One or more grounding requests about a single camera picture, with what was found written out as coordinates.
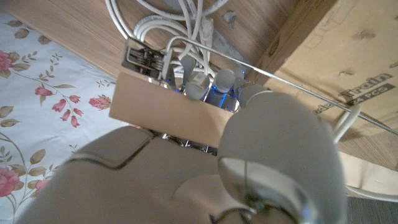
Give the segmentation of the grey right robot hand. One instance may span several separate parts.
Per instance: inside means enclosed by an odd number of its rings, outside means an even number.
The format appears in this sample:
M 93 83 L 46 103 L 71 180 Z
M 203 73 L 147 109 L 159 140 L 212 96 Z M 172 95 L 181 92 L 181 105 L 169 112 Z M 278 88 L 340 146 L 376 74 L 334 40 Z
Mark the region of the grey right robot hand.
M 228 114 L 120 74 L 125 119 L 66 160 L 19 223 L 346 223 L 331 126 L 294 97 L 245 86 Z

